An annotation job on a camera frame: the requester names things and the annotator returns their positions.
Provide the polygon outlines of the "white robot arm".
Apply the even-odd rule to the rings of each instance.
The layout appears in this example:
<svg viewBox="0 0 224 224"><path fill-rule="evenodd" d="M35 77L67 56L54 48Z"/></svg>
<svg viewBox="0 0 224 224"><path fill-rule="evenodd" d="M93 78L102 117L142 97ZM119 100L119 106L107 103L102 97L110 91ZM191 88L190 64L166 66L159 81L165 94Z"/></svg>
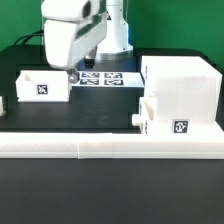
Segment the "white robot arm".
<svg viewBox="0 0 224 224"><path fill-rule="evenodd" d="M83 60L91 69L95 61L129 56L129 25L123 0L43 0L46 58L53 68L66 71L76 83L76 65Z"/></svg>

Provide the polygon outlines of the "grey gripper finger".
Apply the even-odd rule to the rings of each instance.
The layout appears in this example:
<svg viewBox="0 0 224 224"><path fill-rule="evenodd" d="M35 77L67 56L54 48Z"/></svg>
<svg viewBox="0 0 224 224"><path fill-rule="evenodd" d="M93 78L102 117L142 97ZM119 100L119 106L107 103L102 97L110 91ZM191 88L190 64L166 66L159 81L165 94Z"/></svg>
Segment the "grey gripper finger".
<svg viewBox="0 0 224 224"><path fill-rule="evenodd" d="M68 81L70 83L77 83L79 81L79 72L77 69L71 69L68 71Z"/></svg>
<svg viewBox="0 0 224 224"><path fill-rule="evenodd" d="M85 57L84 57L84 66L87 69L92 69L95 65L97 48L93 48Z"/></svg>

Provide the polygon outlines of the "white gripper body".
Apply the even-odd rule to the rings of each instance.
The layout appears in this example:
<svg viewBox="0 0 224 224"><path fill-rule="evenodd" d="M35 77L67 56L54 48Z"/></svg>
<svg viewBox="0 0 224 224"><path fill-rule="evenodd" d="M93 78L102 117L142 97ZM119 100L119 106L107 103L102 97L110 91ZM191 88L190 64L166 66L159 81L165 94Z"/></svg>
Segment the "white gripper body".
<svg viewBox="0 0 224 224"><path fill-rule="evenodd" d="M70 70L107 33L106 0L44 0L44 43L49 65Z"/></svg>

